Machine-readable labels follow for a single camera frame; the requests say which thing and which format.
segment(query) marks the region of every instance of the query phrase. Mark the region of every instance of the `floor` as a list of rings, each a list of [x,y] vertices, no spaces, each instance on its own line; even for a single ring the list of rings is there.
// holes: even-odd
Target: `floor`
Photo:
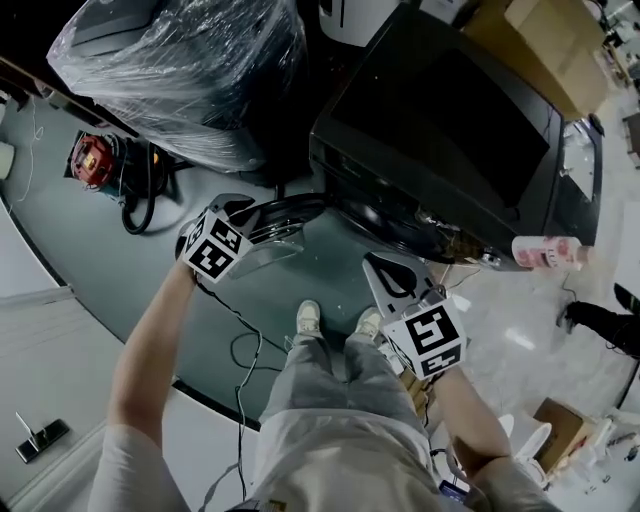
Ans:
[[[640,200],[640,175],[626,154],[620,119],[637,111],[637,99],[619,93],[599,112],[606,130],[602,211],[596,247],[603,263],[590,272],[572,274],[583,300],[616,308],[609,291],[621,236],[622,205]],[[9,203],[22,196],[29,170],[33,134],[31,109],[10,108],[0,140],[16,146],[10,178],[2,185]],[[182,223],[196,216],[218,193],[242,192],[259,201],[272,191],[238,182],[206,169],[177,174],[177,200],[161,198],[146,236],[128,235],[119,210],[109,199],[84,192],[78,182],[63,179],[62,169],[74,135],[85,128],[64,113],[37,104],[37,124],[44,127],[35,146],[33,182],[26,200],[14,206],[33,241],[49,263],[75,289],[79,299],[121,339],[149,303],[173,261],[173,244]],[[308,190],[305,182],[288,193]],[[277,343],[291,335],[299,302],[318,300],[327,327],[347,333],[358,313],[372,302],[361,270],[364,253],[377,245],[345,229],[331,212],[305,229],[305,252],[237,280],[224,280],[220,296],[239,309]],[[475,269],[454,268],[445,284],[454,286]],[[567,293],[565,274],[495,273],[483,270],[455,286],[471,301],[463,315],[472,339],[465,368],[480,394],[501,413],[515,407],[531,410],[545,396],[566,400],[584,413],[599,415],[617,400],[633,361],[606,348],[595,334],[577,328],[567,336],[555,328],[555,317]],[[177,373],[188,384],[235,408],[234,387],[244,370],[232,364],[231,339],[244,332],[231,315],[211,299],[196,294],[180,351]],[[237,344],[238,358],[251,360],[255,342]],[[284,355],[266,346],[261,364],[280,367]],[[243,404],[256,418],[264,406],[275,372],[256,372],[243,393]]]

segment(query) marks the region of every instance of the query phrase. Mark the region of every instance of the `pink bottle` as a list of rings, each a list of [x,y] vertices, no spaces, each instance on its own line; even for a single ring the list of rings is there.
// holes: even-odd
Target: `pink bottle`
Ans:
[[[589,262],[593,247],[566,236],[517,236],[511,243],[516,263],[527,268],[580,270]]]

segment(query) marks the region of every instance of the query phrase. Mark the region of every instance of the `red and black vacuum cleaner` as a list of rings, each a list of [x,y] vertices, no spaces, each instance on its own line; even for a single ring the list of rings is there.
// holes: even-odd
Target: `red and black vacuum cleaner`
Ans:
[[[85,190],[102,192],[116,200],[122,206],[125,229],[139,235],[151,222],[156,197],[167,187],[170,167],[175,169],[173,159],[151,142],[79,132],[65,177],[82,181]],[[140,199],[147,200],[147,210],[136,225],[131,214]]]

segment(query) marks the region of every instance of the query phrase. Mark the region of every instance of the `white tile floor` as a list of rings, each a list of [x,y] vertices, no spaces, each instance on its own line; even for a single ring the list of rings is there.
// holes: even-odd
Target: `white tile floor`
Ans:
[[[627,155],[621,119],[638,110],[635,92],[612,94],[598,115],[604,125],[602,207],[596,241],[600,265],[574,272],[567,287],[578,298],[622,312],[613,296],[613,272],[626,201],[640,200],[640,170]],[[453,286],[474,269],[455,268],[445,284]],[[496,273],[482,270],[455,292],[472,302],[463,315],[472,339],[465,370],[497,413],[524,407],[533,413],[551,396],[585,414],[600,415],[614,405],[634,361],[608,350],[585,327],[568,336],[555,327],[569,295],[561,289],[566,273]]]

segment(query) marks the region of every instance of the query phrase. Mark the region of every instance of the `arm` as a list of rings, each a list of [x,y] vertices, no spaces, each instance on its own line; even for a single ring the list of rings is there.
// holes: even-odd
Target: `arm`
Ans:
[[[160,448],[162,413],[194,286],[193,272],[178,260],[129,336],[113,377],[107,423],[134,427]]]
[[[498,418],[460,367],[451,368],[437,380],[434,392],[456,456],[470,478],[490,462],[511,455],[509,438]]]

